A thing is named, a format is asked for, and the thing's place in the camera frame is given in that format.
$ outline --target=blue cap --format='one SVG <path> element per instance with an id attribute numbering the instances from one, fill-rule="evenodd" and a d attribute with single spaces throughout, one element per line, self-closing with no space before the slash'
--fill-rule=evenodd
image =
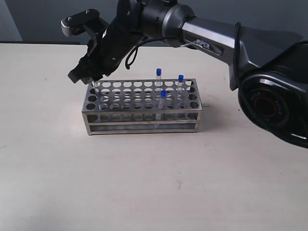
<path id="1" fill-rule="evenodd" d="M 161 76 L 162 75 L 162 69 L 160 69 L 160 68 L 156 69 L 156 75 Z"/>
<path id="2" fill-rule="evenodd" d="M 182 83 L 184 80 L 184 75 L 179 75 L 179 82 Z"/>
<path id="3" fill-rule="evenodd" d="M 167 91 L 166 90 L 162 90 L 162 98 L 165 98 L 167 96 Z"/>

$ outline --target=robotic arm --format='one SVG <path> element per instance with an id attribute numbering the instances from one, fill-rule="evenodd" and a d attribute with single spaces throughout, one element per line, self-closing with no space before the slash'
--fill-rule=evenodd
<path id="1" fill-rule="evenodd" d="M 299 34 L 198 18 L 177 0 L 119 0 L 110 25 L 96 10 L 61 24 L 66 36 L 92 37 L 87 54 L 68 75 L 74 83 L 111 75 L 129 52 L 150 41 L 197 49 L 229 65 L 230 89 L 238 89 L 240 106 L 253 123 L 308 148 L 308 42 Z"/>

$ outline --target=wall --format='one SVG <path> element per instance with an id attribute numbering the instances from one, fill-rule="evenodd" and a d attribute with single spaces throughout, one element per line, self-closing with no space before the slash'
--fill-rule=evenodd
<path id="1" fill-rule="evenodd" d="M 116 0 L 6 0 L 16 25 L 25 41 L 81 41 L 89 37 L 66 38 L 60 20 L 88 8 L 101 12 L 111 22 L 116 13 Z M 289 30 L 308 35 L 307 0 L 179 0 L 190 5 L 198 17 L 255 28 Z"/>
<path id="2" fill-rule="evenodd" d="M 0 41 L 21 41 L 20 34 L 4 0 L 0 0 Z"/>

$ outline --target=white table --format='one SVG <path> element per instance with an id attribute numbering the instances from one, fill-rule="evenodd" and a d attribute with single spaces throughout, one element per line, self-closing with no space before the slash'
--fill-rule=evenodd
<path id="1" fill-rule="evenodd" d="M 85 52 L 0 44 L 0 231 L 307 230 L 308 151 L 239 111 L 225 64 L 142 48 L 107 79 L 195 77 L 200 133 L 89 137 L 67 77 Z"/>

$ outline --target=test tube rack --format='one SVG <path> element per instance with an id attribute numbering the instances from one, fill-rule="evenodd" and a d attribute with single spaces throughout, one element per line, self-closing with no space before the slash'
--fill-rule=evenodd
<path id="1" fill-rule="evenodd" d="M 202 105 L 195 79 L 184 81 L 181 97 L 176 79 L 101 80 L 94 86 L 88 85 L 82 109 L 88 135 L 198 132 Z M 167 91 L 163 110 L 157 109 L 157 90 Z"/>

